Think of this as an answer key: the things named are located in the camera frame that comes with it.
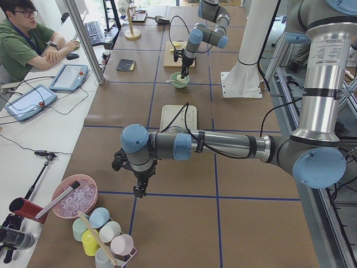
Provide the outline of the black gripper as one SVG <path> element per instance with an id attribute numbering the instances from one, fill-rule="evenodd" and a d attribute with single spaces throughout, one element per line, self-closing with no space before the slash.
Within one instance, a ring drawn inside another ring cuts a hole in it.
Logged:
<path id="1" fill-rule="evenodd" d="M 174 49 L 173 51 L 174 62 L 178 62 L 179 58 L 181 58 L 182 61 L 181 78 L 185 79 L 189 75 L 189 67 L 195 61 L 195 53 L 187 49 L 181 49 L 181 50 Z"/>
<path id="2" fill-rule="evenodd" d="M 140 148 L 126 151 L 121 148 L 114 154 L 112 169 L 119 171 L 121 168 L 130 170 L 138 179 L 138 184 L 133 187 L 133 193 L 137 198 L 147 195 L 146 188 L 149 178 L 156 173 L 157 152 L 148 148 Z"/>

